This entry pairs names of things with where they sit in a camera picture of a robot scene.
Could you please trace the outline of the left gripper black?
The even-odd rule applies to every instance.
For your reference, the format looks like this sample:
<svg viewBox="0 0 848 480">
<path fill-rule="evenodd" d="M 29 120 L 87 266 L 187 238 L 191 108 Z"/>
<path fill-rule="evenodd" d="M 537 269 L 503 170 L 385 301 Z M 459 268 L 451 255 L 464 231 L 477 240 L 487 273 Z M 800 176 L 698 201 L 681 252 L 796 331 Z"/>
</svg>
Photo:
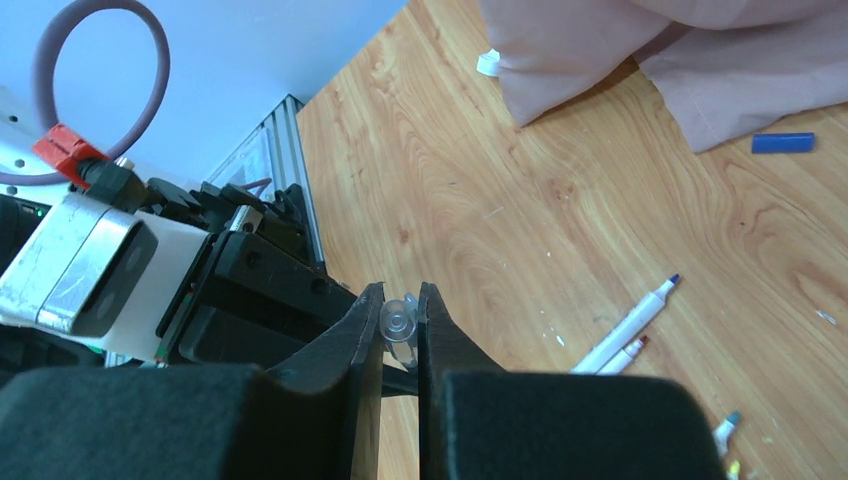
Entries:
<svg viewBox="0 0 848 480">
<path fill-rule="evenodd" d="M 243 187 L 185 190 L 154 178 L 142 212 L 205 237 L 154 330 L 167 365 L 271 367 L 336 324 L 357 296 L 327 274 L 305 190 L 262 200 Z"/>
</svg>

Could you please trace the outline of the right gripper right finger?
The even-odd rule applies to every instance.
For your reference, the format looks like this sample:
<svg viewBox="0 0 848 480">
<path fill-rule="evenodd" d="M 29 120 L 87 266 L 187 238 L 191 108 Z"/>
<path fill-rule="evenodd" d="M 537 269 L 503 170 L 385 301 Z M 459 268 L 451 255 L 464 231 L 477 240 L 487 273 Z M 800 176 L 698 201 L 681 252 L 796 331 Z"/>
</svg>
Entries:
<svg viewBox="0 0 848 480">
<path fill-rule="evenodd" d="M 650 376 L 509 371 L 419 293 L 424 479 L 721 479 L 697 401 Z"/>
</svg>

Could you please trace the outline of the white marker yellow tip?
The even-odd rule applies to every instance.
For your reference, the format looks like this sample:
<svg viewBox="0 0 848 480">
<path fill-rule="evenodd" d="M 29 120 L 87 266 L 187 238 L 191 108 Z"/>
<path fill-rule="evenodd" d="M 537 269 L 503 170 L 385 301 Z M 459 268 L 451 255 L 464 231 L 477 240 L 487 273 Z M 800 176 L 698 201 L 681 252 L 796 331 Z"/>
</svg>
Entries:
<svg viewBox="0 0 848 480">
<path fill-rule="evenodd" d="M 741 472 L 741 463 L 738 460 L 733 460 L 729 465 L 726 471 L 726 479 L 727 480 L 739 480 L 739 475 Z"/>
</svg>

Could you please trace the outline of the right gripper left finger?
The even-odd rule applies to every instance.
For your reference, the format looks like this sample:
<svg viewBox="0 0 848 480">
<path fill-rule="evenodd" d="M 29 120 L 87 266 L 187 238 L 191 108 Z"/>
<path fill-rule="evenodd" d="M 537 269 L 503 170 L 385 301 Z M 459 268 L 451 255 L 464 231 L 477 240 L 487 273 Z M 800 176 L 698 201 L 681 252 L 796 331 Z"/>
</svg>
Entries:
<svg viewBox="0 0 848 480">
<path fill-rule="evenodd" d="M 1 391 L 5 479 L 373 479 L 383 287 L 279 365 L 43 368 Z"/>
</svg>

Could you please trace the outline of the clear pen cap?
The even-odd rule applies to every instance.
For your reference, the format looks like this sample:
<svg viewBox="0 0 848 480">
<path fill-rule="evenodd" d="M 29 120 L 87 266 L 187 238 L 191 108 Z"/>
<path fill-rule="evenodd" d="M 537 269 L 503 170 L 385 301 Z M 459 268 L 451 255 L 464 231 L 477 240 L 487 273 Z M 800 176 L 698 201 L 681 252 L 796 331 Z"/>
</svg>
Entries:
<svg viewBox="0 0 848 480">
<path fill-rule="evenodd" d="M 392 357 L 407 369 L 418 366 L 418 301 L 407 292 L 385 302 L 380 310 L 380 333 Z"/>
</svg>

